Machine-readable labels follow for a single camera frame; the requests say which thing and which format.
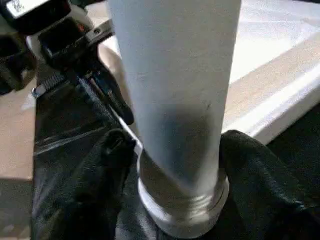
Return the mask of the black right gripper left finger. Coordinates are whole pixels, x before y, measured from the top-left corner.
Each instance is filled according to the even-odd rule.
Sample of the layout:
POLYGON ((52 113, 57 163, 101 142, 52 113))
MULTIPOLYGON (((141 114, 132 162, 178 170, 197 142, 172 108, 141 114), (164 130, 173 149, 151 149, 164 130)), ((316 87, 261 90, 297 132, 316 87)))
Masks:
POLYGON ((84 161, 57 198, 55 240, 113 240, 136 141, 122 129, 109 131, 99 158, 84 161))

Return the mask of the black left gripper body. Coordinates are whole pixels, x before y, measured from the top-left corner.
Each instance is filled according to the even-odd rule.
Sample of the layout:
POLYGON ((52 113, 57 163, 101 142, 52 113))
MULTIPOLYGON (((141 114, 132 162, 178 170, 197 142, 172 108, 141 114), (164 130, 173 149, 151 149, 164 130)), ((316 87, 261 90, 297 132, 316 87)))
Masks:
POLYGON ((40 52, 53 69, 73 69, 79 75, 108 72, 99 57, 99 45, 115 34, 113 21, 108 19, 94 28, 67 17, 50 26, 38 36, 40 52))

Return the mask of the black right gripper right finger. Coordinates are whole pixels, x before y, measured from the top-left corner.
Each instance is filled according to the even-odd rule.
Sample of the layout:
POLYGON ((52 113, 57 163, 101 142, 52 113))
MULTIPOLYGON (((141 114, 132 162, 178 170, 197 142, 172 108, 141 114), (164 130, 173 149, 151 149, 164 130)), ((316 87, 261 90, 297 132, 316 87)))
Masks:
POLYGON ((320 138, 283 133, 269 145, 230 130, 220 161, 230 194, 210 240, 317 240, 320 237, 320 138))

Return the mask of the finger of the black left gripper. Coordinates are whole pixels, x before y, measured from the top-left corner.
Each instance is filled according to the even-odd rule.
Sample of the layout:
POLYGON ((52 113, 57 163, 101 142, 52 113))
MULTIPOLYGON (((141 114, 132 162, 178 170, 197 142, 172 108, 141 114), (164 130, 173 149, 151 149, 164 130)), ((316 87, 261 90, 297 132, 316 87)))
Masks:
POLYGON ((120 87, 115 77, 109 71, 97 71, 95 83, 101 90, 106 101, 127 125, 134 123, 134 115, 129 105, 124 100, 120 87))
POLYGON ((75 89, 79 92, 80 96, 92 108, 92 111, 97 118, 103 121, 104 125, 118 125, 118 120, 116 120, 111 108, 105 105, 101 97, 99 97, 97 91, 90 83, 88 83, 84 78, 76 75, 72 76, 72 82, 74 83, 75 89))

